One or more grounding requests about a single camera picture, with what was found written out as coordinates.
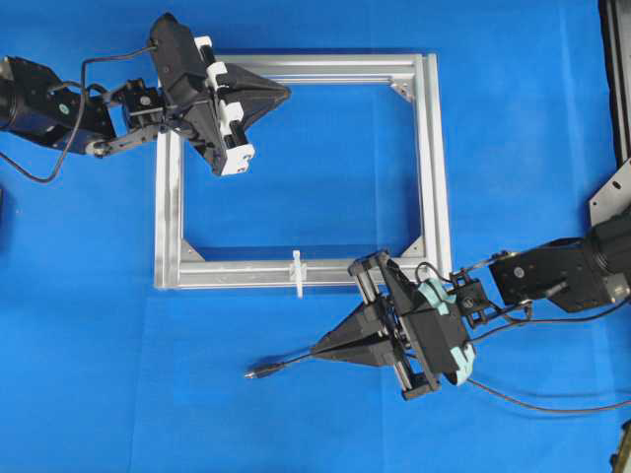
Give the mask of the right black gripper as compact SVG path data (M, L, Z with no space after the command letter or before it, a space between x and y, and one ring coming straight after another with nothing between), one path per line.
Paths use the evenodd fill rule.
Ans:
M355 260L348 273L363 302L311 350L314 358L393 367L411 400L472 374L475 349L456 305L436 279L414 283L382 250Z

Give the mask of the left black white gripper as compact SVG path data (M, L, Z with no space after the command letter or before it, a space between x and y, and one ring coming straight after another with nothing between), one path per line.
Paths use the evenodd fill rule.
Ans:
M167 126L185 138L215 174L246 172L254 147L247 140L240 144L234 141L189 27L165 13L150 28L148 45L165 98ZM232 102L242 106L244 131L291 96L286 86L237 64L226 63L226 68L227 95L237 97Z

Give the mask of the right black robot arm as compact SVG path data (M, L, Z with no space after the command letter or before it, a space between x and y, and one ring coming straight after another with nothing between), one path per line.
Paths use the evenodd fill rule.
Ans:
M475 360L469 329L549 300L568 313L613 304L630 295L630 214L593 226L583 237L485 261L504 302L496 306L468 269L444 278L409 279L381 250L348 268L361 303L311 347L312 357L394 368L406 399L437 391L440 379L468 381Z

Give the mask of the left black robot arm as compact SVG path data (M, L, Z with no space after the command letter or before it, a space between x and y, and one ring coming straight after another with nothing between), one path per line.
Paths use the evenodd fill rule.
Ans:
M248 170L255 149L246 137L257 120L286 101L289 88L216 58L170 13L150 29L145 47L159 84L128 80L115 89L63 81L20 57L1 61L1 129L36 145L104 158L174 132L219 176Z

